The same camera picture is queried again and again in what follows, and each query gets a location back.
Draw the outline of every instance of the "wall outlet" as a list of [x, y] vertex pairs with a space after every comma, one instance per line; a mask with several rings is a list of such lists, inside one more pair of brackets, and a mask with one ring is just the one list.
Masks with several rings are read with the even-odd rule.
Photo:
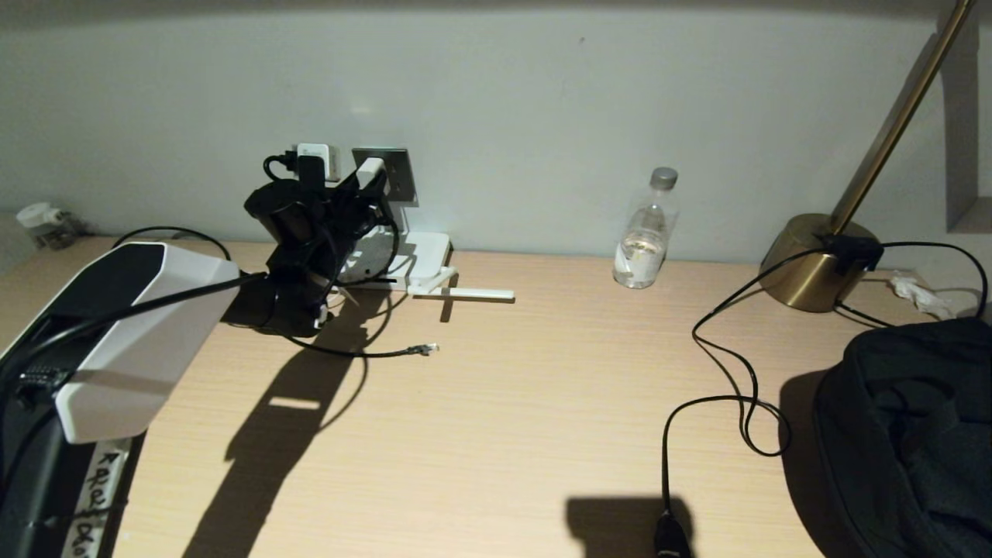
[[297, 156], [309, 155], [323, 159], [323, 179], [326, 182], [338, 182], [341, 175], [338, 170], [337, 148], [325, 143], [298, 143], [293, 146]]
[[414, 169], [410, 164], [410, 153], [406, 149], [395, 147], [356, 147], [351, 150], [355, 158], [355, 167], [360, 168], [369, 157], [378, 157], [386, 164], [386, 176], [389, 178], [390, 202], [417, 201], [417, 189], [414, 186]]

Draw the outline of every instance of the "black plug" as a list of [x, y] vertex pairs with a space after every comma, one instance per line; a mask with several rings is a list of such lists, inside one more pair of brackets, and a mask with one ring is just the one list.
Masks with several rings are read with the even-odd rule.
[[829, 234], [821, 237], [820, 241], [823, 242], [827, 253], [837, 257], [834, 271], [839, 275], [846, 275], [855, 265], [867, 271], [874, 271], [885, 252], [885, 247], [874, 238]]
[[685, 531], [667, 509], [655, 527], [655, 555], [658, 558], [692, 558]]
[[286, 170], [294, 173], [297, 171], [297, 152], [294, 151], [284, 151], [282, 155], [279, 156], [279, 162], [286, 167]]
[[323, 159], [313, 155], [299, 156], [296, 160], [296, 171], [300, 183], [304, 186], [323, 188]]

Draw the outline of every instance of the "small jar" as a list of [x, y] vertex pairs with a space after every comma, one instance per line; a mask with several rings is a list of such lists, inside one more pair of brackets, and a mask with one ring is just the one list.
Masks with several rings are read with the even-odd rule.
[[53, 208], [48, 202], [31, 204], [21, 209], [17, 213], [17, 221], [40, 248], [47, 246], [52, 250], [62, 250], [72, 246], [79, 237], [71, 214]]

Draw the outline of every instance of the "white wall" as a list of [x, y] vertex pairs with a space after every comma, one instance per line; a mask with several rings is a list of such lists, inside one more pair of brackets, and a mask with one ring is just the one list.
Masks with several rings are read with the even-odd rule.
[[36, 249], [14, 214], [0, 212], [0, 274], [30, 258]]
[[[459, 248], [610, 253], [629, 197], [666, 164], [682, 172], [673, 257], [758, 261], [789, 216], [832, 209], [936, 15], [698, 5], [9, 25], [0, 209], [53, 200], [111, 233], [173, 223], [261, 240], [241, 205], [266, 155], [301, 140], [393, 145], [412, 153], [413, 228]], [[988, 83], [988, 49], [979, 66]], [[980, 114], [992, 145], [992, 87]], [[943, 134], [938, 81], [858, 220], [886, 240], [959, 242], [992, 267], [989, 236], [944, 233]], [[988, 192], [992, 158], [980, 168]], [[940, 287], [976, 284], [960, 261], [887, 259]]]

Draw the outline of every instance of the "desk surface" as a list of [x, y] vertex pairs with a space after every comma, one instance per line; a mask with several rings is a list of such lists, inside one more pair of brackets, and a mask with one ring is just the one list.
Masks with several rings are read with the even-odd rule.
[[[0, 344], [109, 245], [88, 238], [0, 277]], [[254, 271], [272, 246], [230, 248]], [[369, 350], [440, 343], [430, 357], [363, 363], [219, 325], [149, 430], [115, 556], [652, 556], [665, 419], [729, 393], [689, 330], [756, 266], [668, 262], [654, 287], [631, 291], [601, 258], [452, 262], [460, 286], [512, 288], [516, 303], [364, 294], [320, 337], [358, 349], [371, 336]], [[881, 281], [848, 302], [920, 320]], [[863, 330], [761, 293], [705, 329], [753, 362], [776, 402], [786, 380], [837, 363]], [[696, 555], [819, 556], [782, 460], [744, 446], [736, 410], [695, 407], [673, 427], [673, 496]], [[777, 448], [770, 418], [753, 435]]]

